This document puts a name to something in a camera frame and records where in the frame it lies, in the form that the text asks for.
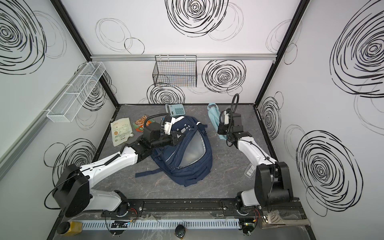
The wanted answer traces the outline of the light blue fabric pouch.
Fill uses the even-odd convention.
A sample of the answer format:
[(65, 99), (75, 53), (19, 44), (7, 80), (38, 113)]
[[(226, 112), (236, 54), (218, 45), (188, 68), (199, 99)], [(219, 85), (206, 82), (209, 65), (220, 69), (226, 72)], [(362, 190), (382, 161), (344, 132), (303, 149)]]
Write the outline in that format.
[(221, 112), (219, 111), (219, 107), (215, 103), (209, 103), (207, 106), (207, 110), (209, 119), (211, 120), (211, 123), (215, 128), (216, 132), (218, 132), (221, 114)]

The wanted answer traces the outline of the teal calculator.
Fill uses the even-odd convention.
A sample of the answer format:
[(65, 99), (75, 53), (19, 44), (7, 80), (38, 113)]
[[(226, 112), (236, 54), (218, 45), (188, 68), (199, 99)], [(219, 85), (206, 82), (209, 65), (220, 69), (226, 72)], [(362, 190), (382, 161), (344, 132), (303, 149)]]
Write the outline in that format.
[(186, 114), (183, 104), (166, 104), (166, 112), (174, 118)]

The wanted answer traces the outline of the navy blue student backpack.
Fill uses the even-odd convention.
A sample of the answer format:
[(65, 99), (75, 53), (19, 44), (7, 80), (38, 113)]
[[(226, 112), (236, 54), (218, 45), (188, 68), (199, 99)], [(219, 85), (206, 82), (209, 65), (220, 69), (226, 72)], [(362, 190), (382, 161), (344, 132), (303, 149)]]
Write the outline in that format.
[(137, 178), (164, 172), (174, 182), (184, 187), (196, 184), (206, 177), (213, 165), (212, 148), (207, 136), (207, 125), (194, 117), (180, 116), (171, 131), (186, 134), (176, 146), (147, 147), (140, 136), (130, 148), (135, 150), (138, 161), (150, 156), (158, 169), (137, 173)]

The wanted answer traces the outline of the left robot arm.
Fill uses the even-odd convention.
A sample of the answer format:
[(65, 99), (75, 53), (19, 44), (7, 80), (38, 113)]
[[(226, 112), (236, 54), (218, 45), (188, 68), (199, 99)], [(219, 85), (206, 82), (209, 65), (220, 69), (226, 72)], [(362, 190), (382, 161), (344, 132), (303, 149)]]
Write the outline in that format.
[(52, 196), (65, 217), (75, 217), (83, 211), (107, 211), (117, 217), (126, 216), (131, 207), (121, 191), (105, 192), (93, 187), (119, 170), (144, 160), (156, 148), (178, 145), (186, 132), (172, 131), (171, 128), (169, 122), (163, 126), (152, 123), (139, 138), (122, 145), (117, 153), (81, 167), (75, 164), (67, 166), (52, 190)]

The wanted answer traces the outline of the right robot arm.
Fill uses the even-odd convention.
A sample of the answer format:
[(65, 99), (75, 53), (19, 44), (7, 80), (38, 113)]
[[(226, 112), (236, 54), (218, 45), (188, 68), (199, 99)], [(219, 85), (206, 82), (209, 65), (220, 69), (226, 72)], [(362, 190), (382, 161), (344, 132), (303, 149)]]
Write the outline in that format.
[(270, 157), (249, 132), (244, 131), (241, 115), (223, 111), (219, 117), (218, 134), (241, 151), (255, 169), (255, 185), (239, 195), (242, 207), (274, 205), (291, 202), (294, 198), (290, 170), (286, 163)]

